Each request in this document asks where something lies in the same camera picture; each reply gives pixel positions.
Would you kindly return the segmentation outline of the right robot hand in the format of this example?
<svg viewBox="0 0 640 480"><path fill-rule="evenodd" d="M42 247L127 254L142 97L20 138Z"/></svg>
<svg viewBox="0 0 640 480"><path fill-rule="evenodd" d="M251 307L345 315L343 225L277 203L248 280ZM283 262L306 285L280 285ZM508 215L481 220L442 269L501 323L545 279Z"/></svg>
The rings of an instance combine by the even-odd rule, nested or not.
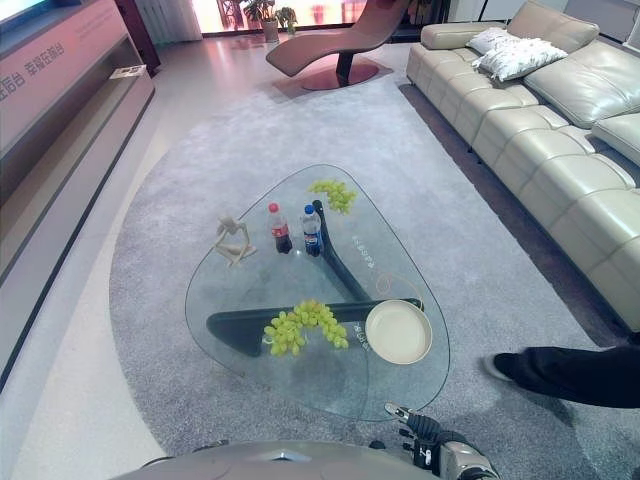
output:
<svg viewBox="0 0 640 480"><path fill-rule="evenodd" d="M412 409L393 402L386 402L384 408L407 426L407 429L400 429L399 433L413 441L413 444L403 444L405 450L413 453L413 464L431 470L435 475L441 473L440 454L443 445L449 441L467 443L463 435L444 430L433 418L416 413Z"/></svg>

